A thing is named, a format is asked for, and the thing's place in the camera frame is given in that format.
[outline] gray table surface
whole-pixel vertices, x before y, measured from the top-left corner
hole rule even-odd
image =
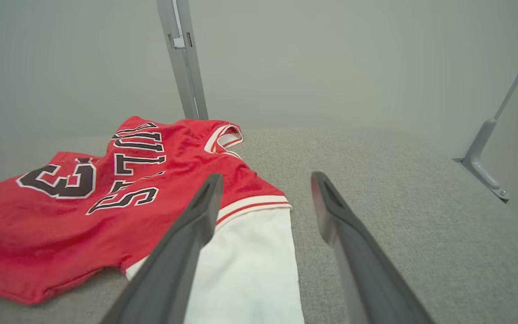
[[[245,130],[233,148],[282,189],[306,323],[344,323],[332,250],[319,237],[310,173],[325,172],[439,323],[518,323],[518,216],[437,149],[386,131]],[[1,144],[0,180],[58,150],[103,155],[109,136]],[[4,158],[12,150],[13,158]],[[97,323],[127,281],[106,270],[35,307],[0,299],[0,323]]]

